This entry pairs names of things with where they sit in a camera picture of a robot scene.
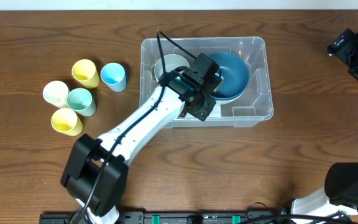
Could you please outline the dark blue bowl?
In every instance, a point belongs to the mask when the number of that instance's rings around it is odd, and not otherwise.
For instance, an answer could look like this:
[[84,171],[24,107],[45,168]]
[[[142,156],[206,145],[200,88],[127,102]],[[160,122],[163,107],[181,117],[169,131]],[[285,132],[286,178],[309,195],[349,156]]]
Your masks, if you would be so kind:
[[246,63],[237,55],[229,52],[217,52],[209,56],[221,69],[223,85],[248,85],[250,71]]
[[223,85],[218,91],[214,92],[211,97],[215,100],[228,101],[241,96],[247,89],[247,85]]

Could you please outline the small light grey bowl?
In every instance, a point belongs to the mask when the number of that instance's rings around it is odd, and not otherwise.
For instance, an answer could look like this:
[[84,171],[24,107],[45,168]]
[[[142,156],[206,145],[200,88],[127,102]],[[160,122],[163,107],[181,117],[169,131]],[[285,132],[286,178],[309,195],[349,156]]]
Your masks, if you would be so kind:
[[[174,70],[177,67],[186,66],[189,67],[190,64],[185,57],[182,57],[178,54],[168,54],[164,56],[165,68],[167,72]],[[158,81],[161,75],[163,74],[163,65],[162,59],[159,59],[154,66],[154,75],[155,79]]]

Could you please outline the cream white cup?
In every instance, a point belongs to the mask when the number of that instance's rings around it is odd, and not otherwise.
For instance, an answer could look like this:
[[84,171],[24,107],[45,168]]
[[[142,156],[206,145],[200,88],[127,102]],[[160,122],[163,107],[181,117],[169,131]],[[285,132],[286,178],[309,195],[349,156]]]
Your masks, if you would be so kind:
[[42,95],[44,100],[58,108],[67,108],[67,96],[70,90],[62,81],[52,81],[45,85]]

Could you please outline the light blue cup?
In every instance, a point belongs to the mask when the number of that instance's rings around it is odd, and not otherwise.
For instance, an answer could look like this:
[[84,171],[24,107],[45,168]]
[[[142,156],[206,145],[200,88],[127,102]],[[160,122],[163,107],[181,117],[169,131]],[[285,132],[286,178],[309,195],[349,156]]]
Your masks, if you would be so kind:
[[126,89],[126,71],[119,63],[106,64],[101,70],[101,79],[112,91],[121,92]]

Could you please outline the mint green cup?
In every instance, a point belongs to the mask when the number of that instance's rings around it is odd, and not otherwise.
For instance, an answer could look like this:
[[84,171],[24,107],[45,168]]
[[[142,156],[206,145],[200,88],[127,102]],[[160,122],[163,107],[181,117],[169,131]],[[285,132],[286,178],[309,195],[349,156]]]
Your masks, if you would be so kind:
[[68,107],[82,116],[92,116],[96,112],[96,103],[92,94],[84,88],[76,88],[67,96]]

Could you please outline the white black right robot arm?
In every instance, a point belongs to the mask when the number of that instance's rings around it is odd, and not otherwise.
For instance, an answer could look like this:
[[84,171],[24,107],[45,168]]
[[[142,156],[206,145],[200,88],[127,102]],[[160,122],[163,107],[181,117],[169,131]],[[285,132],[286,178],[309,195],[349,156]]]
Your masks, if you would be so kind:
[[[347,67],[358,81],[358,33],[346,29],[326,49]],[[340,213],[358,215],[358,161],[333,164],[325,178],[324,187],[312,194],[290,202],[288,214],[302,223],[300,216],[333,218]]]

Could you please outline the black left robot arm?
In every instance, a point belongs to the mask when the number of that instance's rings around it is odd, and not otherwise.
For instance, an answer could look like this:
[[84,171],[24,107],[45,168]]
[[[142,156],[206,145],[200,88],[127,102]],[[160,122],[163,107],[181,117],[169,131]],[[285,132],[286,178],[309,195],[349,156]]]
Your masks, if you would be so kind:
[[164,71],[152,96],[121,124],[93,139],[82,135],[73,145],[61,184],[83,203],[69,220],[80,223],[89,212],[105,221],[126,187],[130,163],[169,122],[189,113],[204,121],[216,104],[211,94],[223,82],[219,65],[199,54],[190,67]]

